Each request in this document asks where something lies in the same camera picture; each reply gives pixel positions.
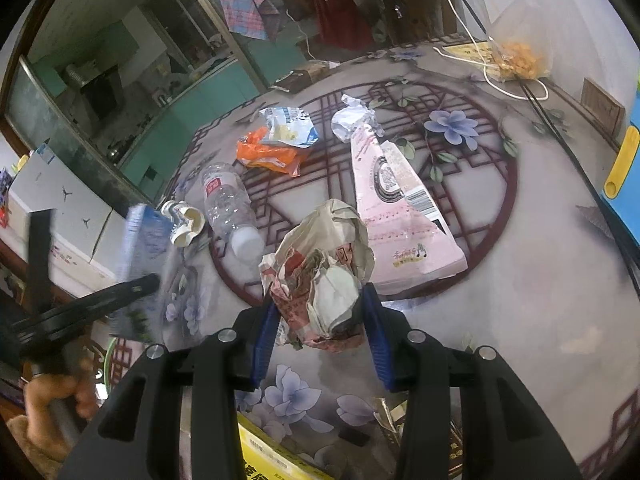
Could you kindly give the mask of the plaid hanging cloth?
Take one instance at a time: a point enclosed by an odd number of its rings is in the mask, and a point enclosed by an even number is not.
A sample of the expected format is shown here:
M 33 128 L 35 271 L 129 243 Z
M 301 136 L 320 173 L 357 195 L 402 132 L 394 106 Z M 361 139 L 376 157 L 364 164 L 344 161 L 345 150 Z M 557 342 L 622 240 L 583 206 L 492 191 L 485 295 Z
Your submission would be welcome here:
M 270 0 L 219 0 L 230 32 L 255 40 L 273 41 L 280 13 Z

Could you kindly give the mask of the brown paper bag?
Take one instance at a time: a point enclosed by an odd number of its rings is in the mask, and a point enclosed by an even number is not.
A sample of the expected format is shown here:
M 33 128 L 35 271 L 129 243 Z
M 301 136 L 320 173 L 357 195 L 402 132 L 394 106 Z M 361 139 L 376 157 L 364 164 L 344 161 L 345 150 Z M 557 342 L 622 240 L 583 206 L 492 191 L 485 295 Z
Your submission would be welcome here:
M 262 289 L 281 315 L 277 343 L 333 353 L 363 344 L 357 302 L 373 269 L 354 207 L 327 200 L 308 214 L 259 265 Z

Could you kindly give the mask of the brown packet on table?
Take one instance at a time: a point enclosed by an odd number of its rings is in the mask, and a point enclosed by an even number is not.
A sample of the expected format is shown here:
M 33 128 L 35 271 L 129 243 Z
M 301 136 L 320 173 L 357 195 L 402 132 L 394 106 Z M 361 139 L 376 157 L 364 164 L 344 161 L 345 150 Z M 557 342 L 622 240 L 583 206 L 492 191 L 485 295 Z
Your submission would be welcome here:
M 337 62 L 310 60 L 277 79 L 270 88 L 288 94 L 296 94 L 326 78 L 338 66 L 340 63 Z

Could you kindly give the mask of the pink paper bag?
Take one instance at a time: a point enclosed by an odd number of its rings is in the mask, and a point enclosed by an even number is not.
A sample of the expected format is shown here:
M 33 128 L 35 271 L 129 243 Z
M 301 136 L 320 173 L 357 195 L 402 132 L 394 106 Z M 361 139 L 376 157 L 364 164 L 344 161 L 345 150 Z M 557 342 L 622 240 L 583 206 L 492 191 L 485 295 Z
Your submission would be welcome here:
M 368 125 L 350 138 L 358 214 L 374 253 L 371 282 L 382 296 L 451 278 L 468 268 L 463 250 L 425 185 L 399 151 Z

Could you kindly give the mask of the yellow printed box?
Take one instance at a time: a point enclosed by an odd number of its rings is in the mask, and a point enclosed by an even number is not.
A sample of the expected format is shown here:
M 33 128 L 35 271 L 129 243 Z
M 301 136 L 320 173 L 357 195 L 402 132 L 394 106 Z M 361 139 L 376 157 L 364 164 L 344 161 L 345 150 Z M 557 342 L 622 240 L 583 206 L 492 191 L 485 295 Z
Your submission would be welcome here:
M 271 439 L 241 413 L 238 429 L 247 479 L 332 480 L 324 471 Z

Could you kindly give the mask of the clear plastic water bottle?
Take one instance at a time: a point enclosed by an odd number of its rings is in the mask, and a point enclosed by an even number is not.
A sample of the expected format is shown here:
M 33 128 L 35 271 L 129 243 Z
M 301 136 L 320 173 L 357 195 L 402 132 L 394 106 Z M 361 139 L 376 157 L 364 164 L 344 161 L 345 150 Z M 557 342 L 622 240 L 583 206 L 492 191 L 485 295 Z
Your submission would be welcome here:
M 212 162 L 203 170 L 202 185 L 206 218 L 216 237 L 228 244 L 238 260 L 256 262 L 265 242 L 239 174 L 225 162 Z

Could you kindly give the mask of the clear bag of yellow snacks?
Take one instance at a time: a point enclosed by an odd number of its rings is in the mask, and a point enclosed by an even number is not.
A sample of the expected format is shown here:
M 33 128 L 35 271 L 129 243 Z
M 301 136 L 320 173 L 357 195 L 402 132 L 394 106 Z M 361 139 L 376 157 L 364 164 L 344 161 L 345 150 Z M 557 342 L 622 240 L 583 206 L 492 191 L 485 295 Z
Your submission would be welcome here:
M 514 0 L 491 23 L 488 38 L 501 80 L 549 75 L 548 27 L 538 0 Z

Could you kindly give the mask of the red hanging garment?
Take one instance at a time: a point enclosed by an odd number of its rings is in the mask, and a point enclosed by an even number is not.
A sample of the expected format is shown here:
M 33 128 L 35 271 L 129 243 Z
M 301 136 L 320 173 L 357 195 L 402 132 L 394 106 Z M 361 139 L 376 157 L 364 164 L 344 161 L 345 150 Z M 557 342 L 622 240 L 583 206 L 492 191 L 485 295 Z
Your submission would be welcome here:
M 371 29 L 354 0 L 314 0 L 325 44 L 361 51 L 373 42 Z

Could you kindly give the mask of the small wooden block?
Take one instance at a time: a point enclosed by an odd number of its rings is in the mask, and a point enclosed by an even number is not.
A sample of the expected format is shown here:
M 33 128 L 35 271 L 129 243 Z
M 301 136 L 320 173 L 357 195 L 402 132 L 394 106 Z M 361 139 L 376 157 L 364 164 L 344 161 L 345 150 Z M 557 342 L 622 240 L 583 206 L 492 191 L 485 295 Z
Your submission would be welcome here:
M 580 104 L 594 118 L 606 136 L 616 137 L 625 116 L 625 109 L 620 102 L 591 78 L 586 77 L 582 83 Z

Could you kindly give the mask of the orange snack wrapper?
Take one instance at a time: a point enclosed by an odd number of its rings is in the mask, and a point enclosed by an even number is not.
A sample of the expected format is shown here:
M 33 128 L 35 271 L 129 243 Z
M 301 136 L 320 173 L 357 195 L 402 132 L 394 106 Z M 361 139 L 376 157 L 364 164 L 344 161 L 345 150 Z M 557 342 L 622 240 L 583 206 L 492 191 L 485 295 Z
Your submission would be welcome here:
M 310 151 L 284 144 L 262 144 L 262 139 L 268 132 L 269 129 L 263 126 L 239 139 L 236 142 L 235 158 L 246 168 L 264 168 L 298 177 L 300 166 L 308 158 Z

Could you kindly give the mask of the green rimmed red basin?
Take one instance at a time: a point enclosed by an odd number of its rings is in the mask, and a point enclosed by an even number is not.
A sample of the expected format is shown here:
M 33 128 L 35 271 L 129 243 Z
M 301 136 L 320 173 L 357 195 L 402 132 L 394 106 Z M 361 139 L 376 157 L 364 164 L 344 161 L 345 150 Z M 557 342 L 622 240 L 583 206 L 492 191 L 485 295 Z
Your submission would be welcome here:
M 112 381 L 111 381 L 111 362 L 112 357 L 117 346 L 117 337 L 112 337 L 110 342 L 107 345 L 104 361 L 103 361 L 103 383 L 106 390 L 106 394 L 110 394 L 112 390 Z

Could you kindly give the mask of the black range hood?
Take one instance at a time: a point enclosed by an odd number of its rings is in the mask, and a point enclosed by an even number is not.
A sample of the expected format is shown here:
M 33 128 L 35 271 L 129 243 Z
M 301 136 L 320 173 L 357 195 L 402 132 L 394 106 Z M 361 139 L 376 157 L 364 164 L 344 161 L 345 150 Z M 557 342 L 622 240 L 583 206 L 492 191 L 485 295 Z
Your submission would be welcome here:
M 99 70 L 96 64 L 77 66 L 68 64 L 64 68 L 63 80 L 70 88 L 70 116 L 104 122 L 122 107 L 122 82 L 119 67 L 113 64 Z

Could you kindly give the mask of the blue white snack bag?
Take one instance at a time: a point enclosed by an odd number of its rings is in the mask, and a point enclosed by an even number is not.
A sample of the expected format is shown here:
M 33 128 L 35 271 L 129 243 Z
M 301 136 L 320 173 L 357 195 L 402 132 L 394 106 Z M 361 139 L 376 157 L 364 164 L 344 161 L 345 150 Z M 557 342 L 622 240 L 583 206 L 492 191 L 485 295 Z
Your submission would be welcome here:
M 267 133 L 262 144 L 311 148 L 319 135 L 309 114 L 299 107 L 266 107 L 259 111 Z

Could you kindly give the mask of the teal kitchen cabinets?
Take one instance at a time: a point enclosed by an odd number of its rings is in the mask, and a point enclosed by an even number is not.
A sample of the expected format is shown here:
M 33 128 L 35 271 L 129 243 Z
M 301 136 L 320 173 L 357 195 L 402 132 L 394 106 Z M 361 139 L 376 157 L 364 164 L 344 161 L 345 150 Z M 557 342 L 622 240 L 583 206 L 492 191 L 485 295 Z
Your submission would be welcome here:
M 257 95 L 254 82 L 238 62 L 224 64 L 160 111 L 119 163 L 120 172 L 155 203 L 196 130 Z

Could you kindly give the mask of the blue yellow plastic toy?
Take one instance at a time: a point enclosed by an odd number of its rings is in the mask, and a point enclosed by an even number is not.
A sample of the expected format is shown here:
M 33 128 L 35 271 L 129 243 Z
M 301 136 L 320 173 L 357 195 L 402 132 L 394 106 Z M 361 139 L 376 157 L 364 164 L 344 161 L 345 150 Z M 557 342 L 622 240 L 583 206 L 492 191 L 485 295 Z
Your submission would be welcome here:
M 601 192 L 616 235 L 636 260 L 639 260 L 640 230 L 639 98 L 636 92 L 629 126 Z

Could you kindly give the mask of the blue white carton box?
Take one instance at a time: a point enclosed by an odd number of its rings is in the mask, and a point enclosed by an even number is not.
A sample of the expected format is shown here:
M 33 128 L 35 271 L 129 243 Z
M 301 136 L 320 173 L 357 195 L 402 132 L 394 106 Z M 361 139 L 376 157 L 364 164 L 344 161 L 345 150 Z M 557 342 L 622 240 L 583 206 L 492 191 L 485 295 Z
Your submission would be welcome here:
M 128 282 L 156 274 L 161 280 L 171 248 L 171 228 L 170 220 L 151 206 L 139 204 L 130 207 L 122 234 L 117 279 Z M 161 296 L 162 288 L 159 287 L 157 292 L 111 314 L 111 333 L 117 337 L 160 344 L 163 341 Z

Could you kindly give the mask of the crumpled white wrapper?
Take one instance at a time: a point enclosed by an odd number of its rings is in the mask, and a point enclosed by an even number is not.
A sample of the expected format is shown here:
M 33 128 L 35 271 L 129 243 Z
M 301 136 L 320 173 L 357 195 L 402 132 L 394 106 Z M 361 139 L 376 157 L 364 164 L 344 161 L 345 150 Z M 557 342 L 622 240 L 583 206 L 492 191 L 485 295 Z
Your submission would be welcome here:
M 384 130 L 376 119 L 375 111 L 371 110 L 363 100 L 348 94 L 342 94 L 341 100 L 344 107 L 331 119 L 331 129 L 338 140 L 348 143 L 357 128 L 362 125 L 368 125 L 377 136 L 384 136 Z

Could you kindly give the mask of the white refrigerator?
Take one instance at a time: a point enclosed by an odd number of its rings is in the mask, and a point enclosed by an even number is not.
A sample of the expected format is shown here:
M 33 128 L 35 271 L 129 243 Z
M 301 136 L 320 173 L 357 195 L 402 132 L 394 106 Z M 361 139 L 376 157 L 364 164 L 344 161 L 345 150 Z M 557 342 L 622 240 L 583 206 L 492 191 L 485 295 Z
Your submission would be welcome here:
M 24 242 L 28 216 L 51 209 L 51 280 L 81 297 L 117 283 L 125 218 L 91 191 L 46 144 L 9 188 L 9 230 Z

